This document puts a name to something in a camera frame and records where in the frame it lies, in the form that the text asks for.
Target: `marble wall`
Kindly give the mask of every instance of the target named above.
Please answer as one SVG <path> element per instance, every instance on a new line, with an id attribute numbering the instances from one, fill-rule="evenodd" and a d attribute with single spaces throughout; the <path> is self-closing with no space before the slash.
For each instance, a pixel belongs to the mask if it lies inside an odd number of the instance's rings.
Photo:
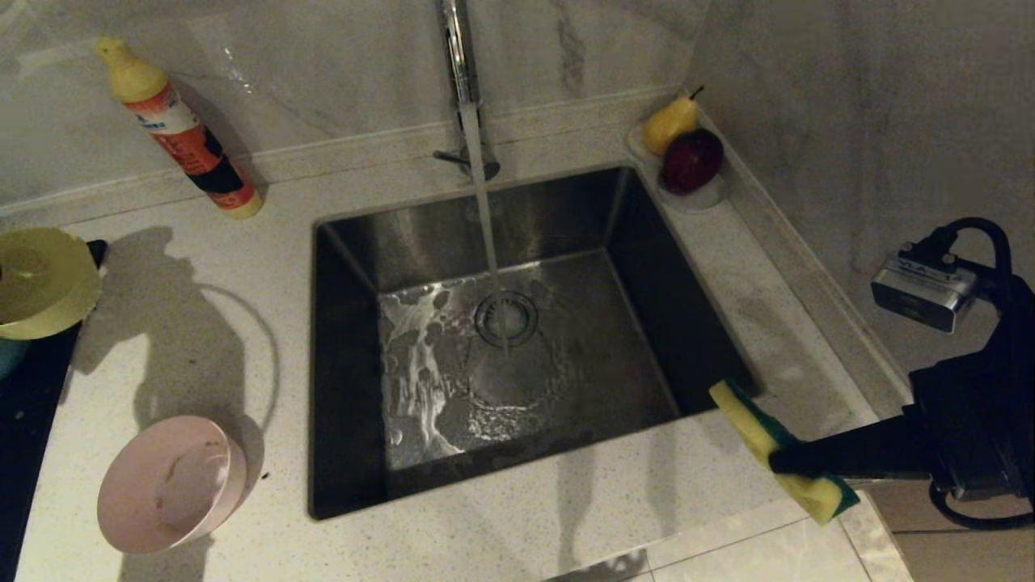
<path id="1" fill-rule="evenodd" d="M 479 0 L 486 111 L 678 85 L 708 0 Z M 92 54 L 124 36 L 232 153 L 449 119 L 435 0 L 0 0 L 0 205 L 167 169 Z"/>
<path id="2" fill-rule="evenodd" d="M 906 370 L 979 348 L 878 309 L 887 253 L 981 215 L 1035 284 L 1035 4 L 1029 0 L 723 0 L 686 85 Z M 954 250 L 990 264 L 964 233 Z"/>

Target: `yellow sponge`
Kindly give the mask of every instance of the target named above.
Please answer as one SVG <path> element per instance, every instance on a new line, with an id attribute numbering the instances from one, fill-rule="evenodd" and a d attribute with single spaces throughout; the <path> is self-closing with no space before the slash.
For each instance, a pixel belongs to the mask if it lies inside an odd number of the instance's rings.
<path id="1" fill-rule="evenodd" d="M 744 439 L 747 449 L 766 468 L 769 456 L 776 450 L 800 442 L 775 418 L 766 414 L 745 395 L 733 380 L 723 380 L 708 392 L 726 417 Z M 780 484 L 808 515 L 820 525 L 859 502 L 859 496 L 844 479 L 833 474 L 819 477 L 774 474 Z"/>

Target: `pink bowl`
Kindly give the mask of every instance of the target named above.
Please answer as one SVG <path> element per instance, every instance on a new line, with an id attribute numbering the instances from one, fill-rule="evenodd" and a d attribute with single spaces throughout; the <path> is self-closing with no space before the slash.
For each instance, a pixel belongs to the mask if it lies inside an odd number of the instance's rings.
<path id="1" fill-rule="evenodd" d="M 97 522 L 127 554 L 160 552 L 211 532 L 244 492 L 244 452 L 201 416 L 167 418 L 119 453 L 100 485 Z"/>

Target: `dish soap bottle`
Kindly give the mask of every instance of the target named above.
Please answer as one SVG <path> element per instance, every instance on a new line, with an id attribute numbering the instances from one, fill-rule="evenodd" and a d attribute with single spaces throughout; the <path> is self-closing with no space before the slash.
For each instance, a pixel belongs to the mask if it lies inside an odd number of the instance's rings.
<path id="1" fill-rule="evenodd" d="M 664 155 L 664 150 L 681 134 L 698 128 L 698 101 L 693 97 L 704 90 L 698 88 L 689 96 L 680 95 L 676 100 L 657 110 L 644 123 L 644 145 L 654 155 Z"/>
<path id="2" fill-rule="evenodd" d="M 102 36 L 96 50 L 108 63 L 112 95 L 137 115 L 190 181 L 232 219 L 254 216 L 262 198 L 166 74 L 132 54 L 121 38 Z"/>

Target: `white speckled countertop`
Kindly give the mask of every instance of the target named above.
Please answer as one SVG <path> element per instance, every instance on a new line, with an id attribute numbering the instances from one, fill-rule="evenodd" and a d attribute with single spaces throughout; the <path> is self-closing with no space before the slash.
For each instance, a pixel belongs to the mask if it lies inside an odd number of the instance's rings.
<path id="1" fill-rule="evenodd" d="M 627 128 L 501 144 L 492 185 L 629 163 Z M 55 418 L 18 580 L 537 581 L 782 496 L 713 411 L 312 520 L 314 223 L 464 187 L 451 165 L 414 158 L 275 183 L 243 223 L 194 198 L 68 226 L 111 242 L 105 294 Z M 762 407 L 806 439 L 877 419 L 729 202 L 662 207 L 764 385 Z M 183 409 L 234 424 L 268 476 L 209 539 L 123 557 L 97 527 L 101 477 L 137 416 Z"/>

